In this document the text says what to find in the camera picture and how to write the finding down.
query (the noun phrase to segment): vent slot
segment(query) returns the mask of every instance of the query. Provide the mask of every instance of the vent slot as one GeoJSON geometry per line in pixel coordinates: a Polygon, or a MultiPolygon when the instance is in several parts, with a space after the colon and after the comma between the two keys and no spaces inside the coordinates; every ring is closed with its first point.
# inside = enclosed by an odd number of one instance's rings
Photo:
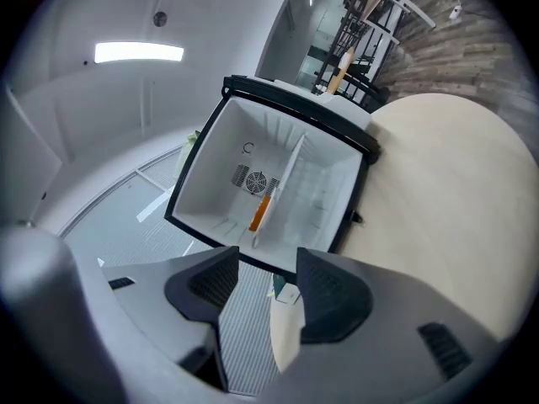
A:
{"type": "Polygon", "coordinates": [[[447,380],[472,363],[472,358],[446,325],[427,323],[418,327],[418,332],[447,380]]]}
{"type": "Polygon", "coordinates": [[[134,283],[135,282],[132,279],[128,277],[123,277],[121,279],[112,279],[111,281],[109,281],[109,286],[112,290],[118,290],[122,287],[127,287],[134,283]]]}
{"type": "Polygon", "coordinates": [[[245,177],[247,176],[247,172],[249,172],[249,166],[237,165],[236,172],[231,179],[232,184],[241,188],[243,181],[245,181],[245,177]]]}
{"type": "Polygon", "coordinates": [[[275,189],[277,189],[277,187],[279,187],[279,183],[280,183],[280,181],[279,181],[278,179],[272,178],[271,181],[269,181],[269,186],[268,186],[268,188],[266,189],[265,195],[266,195],[266,196],[271,196],[271,194],[273,193],[273,191],[274,191],[275,189]]]}

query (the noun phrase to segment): floor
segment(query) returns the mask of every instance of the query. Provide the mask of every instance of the floor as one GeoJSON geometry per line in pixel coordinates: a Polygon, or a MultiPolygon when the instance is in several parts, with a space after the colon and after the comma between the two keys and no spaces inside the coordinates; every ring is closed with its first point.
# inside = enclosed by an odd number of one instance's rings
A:
{"type": "MultiPolygon", "coordinates": [[[[98,199],[64,240],[102,268],[162,262],[210,248],[163,219],[179,151],[139,169],[98,199]]],[[[241,262],[236,289],[220,316],[230,392],[256,396],[278,374],[270,341],[271,274],[241,262]]]]}
{"type": "Polygon", "coordinates": [[[522,138],[539,163],[539,99],[526,60],[510,28],[487,0],[461,0],[460,19],[449,20],[458,0],[413,0],[435,22],[403,17],[379,77],[390,101],[418,93],[449,93],[495,112],[522,138]]]}

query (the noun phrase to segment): light fixture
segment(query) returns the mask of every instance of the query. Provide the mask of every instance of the light fixture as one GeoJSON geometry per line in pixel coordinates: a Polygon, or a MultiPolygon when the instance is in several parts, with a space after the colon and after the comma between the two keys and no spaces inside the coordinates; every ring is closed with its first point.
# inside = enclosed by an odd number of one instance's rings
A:
{"type": "Polygon", "coordinates": [[[103,42],[95,45],[96,63],[118,60],[181,61],[184,48],[144,42],[103,42]]]}

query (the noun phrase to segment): white bin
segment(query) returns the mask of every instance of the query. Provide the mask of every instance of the white bin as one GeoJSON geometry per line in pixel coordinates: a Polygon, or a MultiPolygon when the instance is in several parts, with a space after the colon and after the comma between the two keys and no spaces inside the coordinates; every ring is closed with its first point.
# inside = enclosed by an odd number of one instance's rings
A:
{"type": "Polygon", "coordinates": [[[247,262],[295,273],[298,247],[328,251],[334,244],[365,158],[259,101],[234,94],[223,99],[189,155],[167,218],[211,245],[239,246],[247,262]],[[250,231],[265,195],[264,217],[250,231]]]}

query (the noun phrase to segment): black rim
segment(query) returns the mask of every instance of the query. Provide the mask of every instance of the black rim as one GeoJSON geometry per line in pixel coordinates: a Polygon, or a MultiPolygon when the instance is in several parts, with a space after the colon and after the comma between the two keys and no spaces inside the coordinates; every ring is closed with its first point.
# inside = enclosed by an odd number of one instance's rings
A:
{"type": "MultiPolygon", "coordinates": [[[[222,109],[224,108],[228,99],[231,96],[236,96],[239,98],[252,100],[259,104],[268,106],[272,109],[279,110],[292,117],[298,118],[299,120],[304,121],[309,125],[313,125],[314,127],[317,127],[318,129],[330,134],[331,136],[337,137],[342,142],[345,142],[346,144],[352,146],[354,149],[363,154],[360,170],[358,171],[357,177],[355,179],[354,187],[352,188],[352,194],[347,204],[346,211],[340,222],[339,228],[335,232],[335,237],[329,247],[329,251],[331,253],[334,253],[335,250],[339,247],[341,239],[344,237],[344,234],[350,226],[350,221],[347,219],[347,217],[350,217],[351,213],[354,211],[355,206],[357,205],[357,202],[360,198],[361,192],[363,191],[369,164],[371,164],[371,161],[373,159],[376,161],[380,154],[380,147],[378,146],[376,140],[367,133],[365,133],[363,130],[361,130],[359,127],[352,125],[348,120],[342,118],[338,114],[335,114],[334,112],[329,111],[328,109],[325,109],[324,107],[315,104],[310,100],[302,98],[301,96],[297,96],[293,93],[288,93],[285,90],[273,87],[269,84],[266,84],[265,82],[259,82],[253,79],[239,76],[225,77],[221,94],[221,102],[219,102],[214,111],[211,113],[210,118],[207,120],[199,137],[193,145],[193,149],[191,150],[187,157],[187,160],[185,161],[182,172],[179,175],[178,182],[176,183],[172,196],[170,197],[170,201],[168,202],[167,210],[164,216],[165,220],[177,226],[182,231],[190,234],[193,238],[196,238],[202,241],[204,244],[209,245],[210,247],[222,247],[222,244],[220,244],[219,242],[207,237],[206,235],[203,235],[202,233],[193,229],[191,226],[186,225],[185,223],[174,217],[173,211],[174,206],[178,201],[179,192],[184,185],[191,165],[193,164],[193,161],[195,160],[199,149],[204,143],[208,132],[216,122],[217,117],[222,112],[222,109]],[[341,129],[344,127],[352,126],[354,128],[352,133],[356,135],[356,140],[348,136],[343,136],[337,128],[331,127],[329,124],[332,123],[333,120],[335,121],[335,125],[341,129]],[[366,142],[372,149],[361,145],[357,140],[358,137],[361,139],[365,138],[366,142]]],[[[277,268],[276,266],[272,266],[255,258],[251,258],[250,256],[247,256],[243,253],[240,253],[239,257],[245,263],[249,263],[257,268],[269,271],[273,274],[281,275],[288,283],[296,283],[296,274],[292,273],[291,271],[277,268]]]]}

